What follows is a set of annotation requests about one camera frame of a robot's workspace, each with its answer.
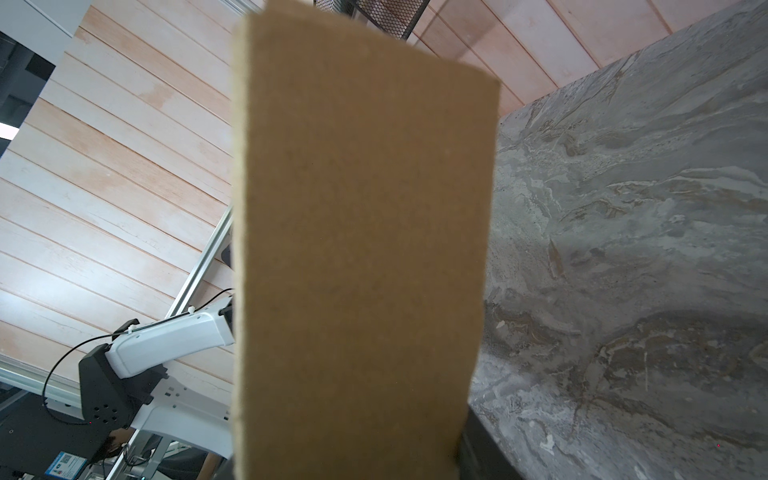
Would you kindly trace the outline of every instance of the metal mesh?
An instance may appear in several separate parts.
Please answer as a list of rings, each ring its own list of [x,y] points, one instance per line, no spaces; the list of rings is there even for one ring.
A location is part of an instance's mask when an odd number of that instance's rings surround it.
[[[429,0],[315,0],[320,10],[365,15],[378,29],[406,40]]]

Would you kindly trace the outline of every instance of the fluorescent light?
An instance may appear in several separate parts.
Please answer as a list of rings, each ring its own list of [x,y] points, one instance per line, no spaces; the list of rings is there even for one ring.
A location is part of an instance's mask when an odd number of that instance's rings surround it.
[[[0,138],[4,138],[6,140],[13,140],[13,137],[16,136],[17,132],[18,132],[18,129],[16,127],[12,127],[11,125],[6,125],[6,124],[0,124]]]

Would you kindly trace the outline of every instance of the brown cardboard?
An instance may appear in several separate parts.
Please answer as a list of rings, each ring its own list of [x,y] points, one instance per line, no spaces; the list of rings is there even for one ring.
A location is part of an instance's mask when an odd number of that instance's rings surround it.
[[[238,479],[456,478],[498,83],[287,0],[238,42]]]

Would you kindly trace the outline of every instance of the black cable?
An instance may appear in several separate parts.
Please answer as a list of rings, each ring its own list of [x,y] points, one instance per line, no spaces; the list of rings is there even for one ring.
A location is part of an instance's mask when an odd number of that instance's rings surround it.
[[[219,296],[219,295],[221,295],[221,294],[222,294],[222,293],[224,293],[224,292],[229,292],[229,291],[231,291],[231,290],[233,290],[233,289],[231,289],[231,288],[227,288],[227,289],[221,290],[219,293],[217,293],[216,295],[214,295],[214,296],[213,296],[213,297],[212,297],[210,300],[208,300],[206,303],[204,303],[204,304],[203,304],[203,305],[202,305],[200,308],[196,309],[195,311],[197,311],[197,310],[201,310],[201,309],[205,308],[205,307],[206,307],[206,306],[208,306],[208,305],[209,305],[211,302],[213,302],[213,301],[214,301],[216,298],[218,298],[218,296]],[[67,356],[68,356],[70,353],[74,352],[76,349],[80,348],[81,346],[85,345],[85,344],[86,344],[86,343],[88,343],[88,342],[93,342],[94,340],[99,340],[99,339],[105,339],[105,338],[108,338],[108,337],[112,337],[112,336],[114,336],[114,335],[123,335],[123,334],[125,334],[125,333],[137,332],[137,331],[139,331],[139,330],[143,330],[143,329],[147,329],[147,328],[150,328],[150,327],[153,327],[153,326],[157,326],[157,325],[160,325],[161,323],[165,323],[165,322],[168,322],[168,321],[170,321],[170,320],[174,320],[174,319],[177,319],[177,318],[179,318],[179,317],[182,317],[182,316],[185,316],[185,315],[189,315],[189,312],[180,313],[180,314],[178,314],[178,315],[176,315],[176,316],[172,316],[172,317],[170,317],[170,318],[166,318],[165,320],[161,320],[160,322],[151,323],[151,324],[149,324],[149,325],[145,325],[145,326],[139,327],[139,328],[137,328],[137,329],[133,329],[133,330],[126,330],[126,331],[124,331],[124,332],[119,332],[119,333],[108,333],[108,334],[106,334],[106,335],[95,336],[95,337],[93,337],[93,338],[91,338],[91,339],[87,339],[87,340],[85,340],[84,342],[80,342],[80,343],[78,343],[77,345],[73,346],[73,347],[72,347],[72,348],[70,348],[70,349],[69,349],[69,350],[68,350],[68,351],[67,351],[67,352],[66,352],[66,353],[65,353],[63,356],[61,356],[61,358],[60,358],[60,359],[59,359],[59,360],[58,360],[58,361],[57,361],[57,362],[56,362],[56,363],[53,365],[53,368],[51,369],[51,371],[50,371],[50,372],[48,372],[48,376],[47,376],[47,377],[45,377],[45,382],[43,382],[43,391],[42,391],[42,392],[41,392],[41,394],[40,394],[40,396],[43,398],[43,409],[44,409],[44,410],[45,410],[45,411],[48,413],[48,415],[49,415],[49,416],[50,416],[52,419],[54,419],[56,422],[59,422],[59,423],[63,423],[63,424],[65,424],[65,425],[90,425],[90,423],[89,423],[89,422],[86,422],[86,423],[74,423],[74,422],[67,422],[66,420],[63,420],[63,419],[60,419],[60,418],[58,418],[58,417],[57,417],[56,415],[54,415],[54,414],[53,414],[53,412],[51,412],[51,410],[48,408],[48,404],[47,404],[47,402],[45,401],[45,390],[48,388],[48,381],[50,381],[50,380],[51,380],[51,376],[53,375],[53,372],[54,372],[54,370],[56,370],[56,367],[58,366],[58,364],[59,364],[59,363],[61,363],[61,362],[63,362],[63,361],[64,361],[64,359],[65,359],[65,358],[67,358]]]

